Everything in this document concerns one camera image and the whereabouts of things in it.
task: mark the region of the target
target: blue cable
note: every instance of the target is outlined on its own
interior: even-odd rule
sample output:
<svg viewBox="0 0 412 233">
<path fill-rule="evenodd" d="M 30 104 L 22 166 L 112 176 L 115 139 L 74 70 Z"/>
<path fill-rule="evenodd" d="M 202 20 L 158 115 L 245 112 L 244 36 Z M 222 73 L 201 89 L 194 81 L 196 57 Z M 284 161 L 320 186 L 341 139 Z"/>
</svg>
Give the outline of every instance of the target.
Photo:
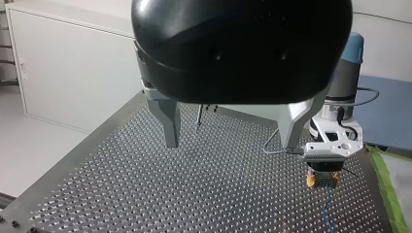
<svg viewBox="0 0 412 233">
<path fill-rule="evenodd" d="M 333 230 L 333 226 L 332 223 L 329 220 L 329 217 L 327 217 L 327 206 L 329 205 L 329 203 L 332 201 L 332 193 L 330 192 L 330 186 L 329 184 L 326 185 L 326 190 L 327 190 L 327 196 L 328 196 L 328 200 L 324 206 L 324 219 L 327 222 L 327 226 L 329 227 L 330 233 L 334 233 Z"/>
</svg>

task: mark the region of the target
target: white cabinet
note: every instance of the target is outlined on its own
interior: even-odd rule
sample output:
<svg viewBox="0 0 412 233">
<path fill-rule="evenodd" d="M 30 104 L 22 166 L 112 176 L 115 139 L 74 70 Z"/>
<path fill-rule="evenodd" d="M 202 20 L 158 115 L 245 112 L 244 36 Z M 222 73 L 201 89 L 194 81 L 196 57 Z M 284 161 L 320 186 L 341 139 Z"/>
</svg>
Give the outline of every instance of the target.
<svg viewBox="0 0 412 233">
<path fill-rule="evenodd" d="M 142 89 L 132 37 L 13 4 L 8 14 L 29 116 L 92 131 Z"/>
</svg>

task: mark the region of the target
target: grey floor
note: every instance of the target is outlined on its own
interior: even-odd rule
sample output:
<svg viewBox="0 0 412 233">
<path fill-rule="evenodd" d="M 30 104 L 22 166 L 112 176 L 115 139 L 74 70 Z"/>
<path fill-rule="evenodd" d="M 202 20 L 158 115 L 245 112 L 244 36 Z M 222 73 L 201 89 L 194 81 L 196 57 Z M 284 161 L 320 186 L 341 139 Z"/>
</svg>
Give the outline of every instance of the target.
<svg viewBox="0 0 412 233">
<path fill-rule="evenodd" d="M 87 134 L 24 114 L 19 89 L 0 87 L 0 192 L 19 196 Z"/>
</svg>

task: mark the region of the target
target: metal bolt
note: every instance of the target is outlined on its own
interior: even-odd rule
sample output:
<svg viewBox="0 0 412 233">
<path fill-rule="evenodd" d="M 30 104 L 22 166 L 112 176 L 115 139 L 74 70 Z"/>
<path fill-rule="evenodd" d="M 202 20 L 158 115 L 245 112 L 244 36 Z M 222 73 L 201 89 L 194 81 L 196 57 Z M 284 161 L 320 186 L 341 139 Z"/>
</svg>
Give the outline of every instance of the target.
<svg viewBox="0 0 412 233">
<path fill-rule="evenodd" d="M 12 221 L 12 226 L 14 228 L 18 227 L 18 222 L 16 220 Z"/>
</svg>

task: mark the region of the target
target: perforated metal table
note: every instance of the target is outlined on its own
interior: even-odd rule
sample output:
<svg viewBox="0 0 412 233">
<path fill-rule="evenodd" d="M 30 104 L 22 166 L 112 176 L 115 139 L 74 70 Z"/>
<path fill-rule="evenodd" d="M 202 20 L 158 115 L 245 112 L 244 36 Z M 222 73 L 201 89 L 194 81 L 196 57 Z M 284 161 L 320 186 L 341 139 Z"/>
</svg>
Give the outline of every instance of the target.
<svg viewBox="0 0 412 233">
<path fill-rule="evenodd" d="M 136 95 L 0 214 L 0 232 L 328 232 L 306 164 L 262 152 L 276 122 L 219 108 L 196 133 L 196 106 L 181 110 L 180 147 L 167 149 Z M 392 232 L 366 153 L 346 167 L 359 176 L 333 190 L 335 231 Z"/>
</svg>

